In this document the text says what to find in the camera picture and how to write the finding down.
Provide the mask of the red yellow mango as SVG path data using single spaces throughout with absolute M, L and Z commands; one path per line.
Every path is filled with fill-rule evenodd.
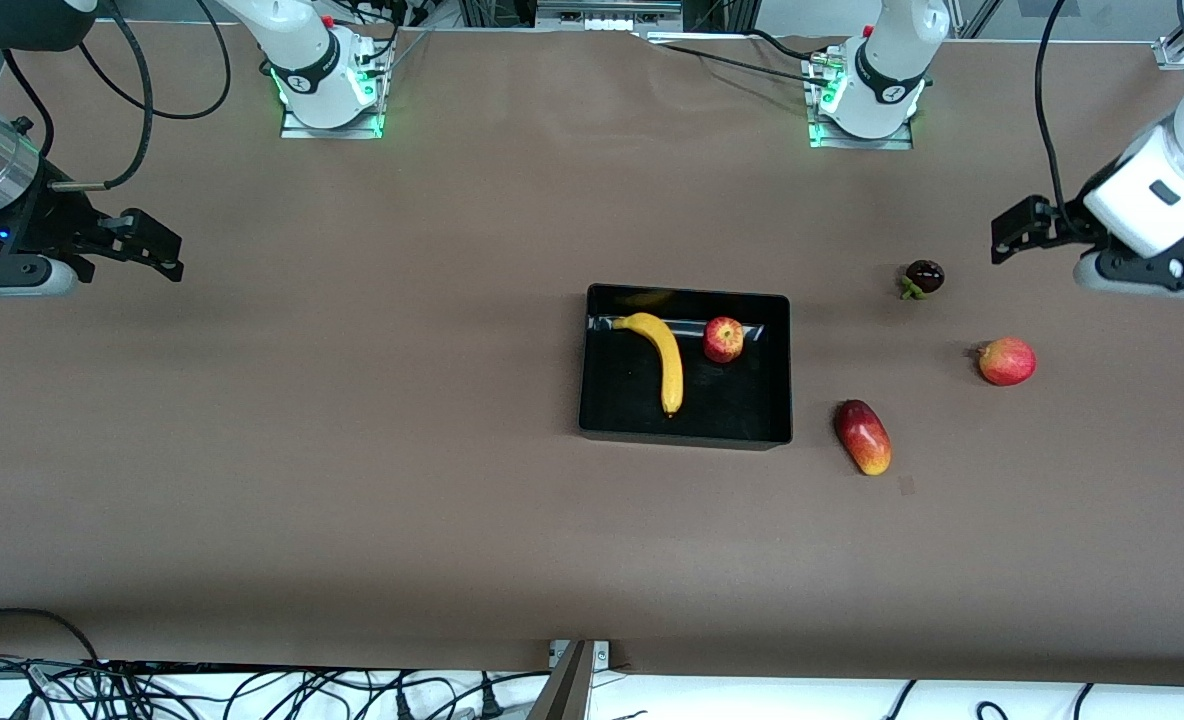
M 849 398 L 834 413 L 834 432 L 867 477 L 879 477 L 892 465 L 893 443 L 883 422 L 866 401 Z

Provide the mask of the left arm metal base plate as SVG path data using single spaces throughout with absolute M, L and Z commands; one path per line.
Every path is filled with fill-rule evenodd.
M 847 88 L 842 56 L 836 54 L 836 51 L 839 51 L 839 45 L 829 46 L 825 53 L 811 53 L 806 60 L 802 60 L 802 73 L 807 78 L 803 86 L 812 149 L 910 150 L 915 146 L 910 117 L 903 120 L 897 131 L 881 139 L 852 135 L 836 122 L 829 110 L 834 109 Z

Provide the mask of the white power strip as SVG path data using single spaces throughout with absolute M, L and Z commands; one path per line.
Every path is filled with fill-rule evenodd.
M 548 31 L 682 32 L 683 0 L 534 0 L 534 27 Z

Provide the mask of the dark purple mangosteen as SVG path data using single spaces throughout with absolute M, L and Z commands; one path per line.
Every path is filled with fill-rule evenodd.
M 940 290 L 945 278 L 947 278 L 947 274 L 935 261 L 913 261 L 900 277 L 900 287 L 902 287 L 900 298 L 926 298 L 931 292 Z

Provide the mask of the small red apple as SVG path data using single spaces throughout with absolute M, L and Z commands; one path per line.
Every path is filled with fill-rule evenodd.
M 733 364 L 744 351 L 744 324 L 731 316 L 716 316 L 703 329 L 703 355 L 712 364 Z

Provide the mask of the small metal bracket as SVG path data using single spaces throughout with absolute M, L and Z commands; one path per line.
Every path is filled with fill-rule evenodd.
M 551 669 L 556 669 L 560 664 L 561 658 L 564 658 L 565 651 L 568 650 L 572 641 L 570 639 L 556 639 L 548 643 L 548 667 Z M 588 647 L 592 648 L 592 669 L 593 673 L 607 671 L 610 667 L 610 642 L 609 641 L 591 641 Z

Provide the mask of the black plastic box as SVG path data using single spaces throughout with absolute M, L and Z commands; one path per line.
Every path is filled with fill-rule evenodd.
M 614 322 L 648 313 L 678 342 L 682 405 L 662 407 L 662 364 L 646 338 Z M 706 324 L 742 324 L 729 364 L 704 354 Z M 793 437 L 789 298 L 772 292 L 592 284 L 586 295 L 578 427 L 591 439 L 766 450 Z

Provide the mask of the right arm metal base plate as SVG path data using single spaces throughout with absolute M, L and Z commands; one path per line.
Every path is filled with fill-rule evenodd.
M 368 140 L 382 136 L 388 94 L 391 47 L 373 38 L 332 33 L 332 68 L 303 72 L 272 65 L 278 99 L 284 105 L 281 139 Z

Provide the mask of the grey metal bar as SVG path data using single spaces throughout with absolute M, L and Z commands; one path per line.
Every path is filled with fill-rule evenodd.
M 596 641 L 566 642 L 525 720 L 587 720 L 598 658 Z

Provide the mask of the yellow banana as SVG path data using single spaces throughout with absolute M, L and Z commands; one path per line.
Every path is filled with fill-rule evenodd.
M 678 414 L 684 401 L 684 368 L 678 342 L 664 320 L 650 313 L 636 313 L 612 319 L 614 332 L 633 332 L 646 338 L 659 355 L 659 404 L 665 416 Z

